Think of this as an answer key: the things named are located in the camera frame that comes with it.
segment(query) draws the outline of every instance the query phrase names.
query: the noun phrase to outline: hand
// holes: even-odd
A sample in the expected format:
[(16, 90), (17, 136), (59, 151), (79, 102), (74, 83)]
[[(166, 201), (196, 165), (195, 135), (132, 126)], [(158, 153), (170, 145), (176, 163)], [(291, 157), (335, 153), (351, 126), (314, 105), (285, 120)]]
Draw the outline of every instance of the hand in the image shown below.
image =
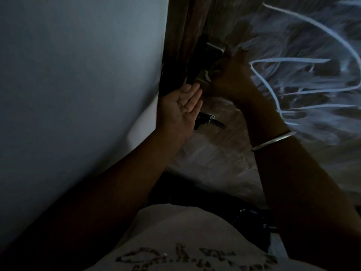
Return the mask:
[(180, 89), (159, 99), (157, 128), (166, 128), (188, 138), (193, 133), (194, 124), (203, 101), (200, 100), (202, 90), (198, 83), (185, 84)]
[(221, 58), (209, 71), (212, 91), (215, 95), (234, 101), (255, 89), (250, 65), (245, 61), (247, 51), (239, 51), (235, 57)]

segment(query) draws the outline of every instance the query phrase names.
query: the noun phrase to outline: t-shirt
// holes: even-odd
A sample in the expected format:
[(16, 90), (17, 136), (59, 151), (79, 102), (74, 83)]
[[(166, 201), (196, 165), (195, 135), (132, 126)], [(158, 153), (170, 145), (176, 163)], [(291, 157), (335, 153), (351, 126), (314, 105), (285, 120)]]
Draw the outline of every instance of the t-shirt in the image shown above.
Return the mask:
[(140, 210), (113, 251), (87, 270), (322, 269), (264, 253), (212, 213), (165, 204)]

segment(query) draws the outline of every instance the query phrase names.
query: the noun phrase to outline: wall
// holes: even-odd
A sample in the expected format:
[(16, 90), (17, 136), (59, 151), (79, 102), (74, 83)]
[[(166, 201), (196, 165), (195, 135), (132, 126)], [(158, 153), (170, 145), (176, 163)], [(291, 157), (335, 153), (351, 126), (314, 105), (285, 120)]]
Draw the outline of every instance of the wall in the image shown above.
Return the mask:
[(0, 247), (129, 151), (168, 0), (0, 0)]

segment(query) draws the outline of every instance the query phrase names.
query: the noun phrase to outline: metal bracelet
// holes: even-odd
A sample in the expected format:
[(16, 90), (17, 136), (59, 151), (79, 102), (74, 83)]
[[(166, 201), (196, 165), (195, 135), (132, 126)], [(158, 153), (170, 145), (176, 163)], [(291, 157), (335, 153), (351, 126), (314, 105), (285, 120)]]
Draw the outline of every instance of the metal bracelet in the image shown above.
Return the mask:
[(278, 142), (278, 141), (281, 141), (281, 140), (286, 139), (288, 137), (291, 137), (291, 136), (295, 135), (296, 133), (297, 132), (295, 132), (295, 131), (291, 131), (291, 132), (288, 132), (288, 133), (286, 133), (286, 134), (284, 134), (282, 136), (279, 136), (279, 137), (277, 137), (277, 138), (275, 138), (273, 140), (267, 141), (267, 142), (265, 142), (265, 143), (263, 143), (261, 145), (258, 145), (256, 147), (252, 148), (252, 152), (255, 152), (256, 150), (261, 149), (261, 148), (263, 148), (265, 146), (271, 145), (271, 144), (273, 144), (275, 142)]

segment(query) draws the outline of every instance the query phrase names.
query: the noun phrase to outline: forearm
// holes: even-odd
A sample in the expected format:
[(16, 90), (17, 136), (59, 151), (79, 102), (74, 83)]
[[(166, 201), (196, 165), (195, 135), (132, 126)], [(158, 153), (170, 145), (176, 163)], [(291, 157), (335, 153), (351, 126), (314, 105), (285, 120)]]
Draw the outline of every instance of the forearm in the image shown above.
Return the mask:
[[(256, 87), (234, 99), (248, 127), (252, 146), (289, 132), (282, 118)], [(328, 174), (295, 137), (255, 152), (264, 193), (289, 256), (338, 269), (336, 254), (361, 244), (361, 219)], [(355, 253), (347, 253), (352, 263)]]
[(44, 213), (4, 255), (8, 263), (84, 269), (99, 260), (128, 228), (182, 143), (176, 132), (155, 130), (117, 164)]

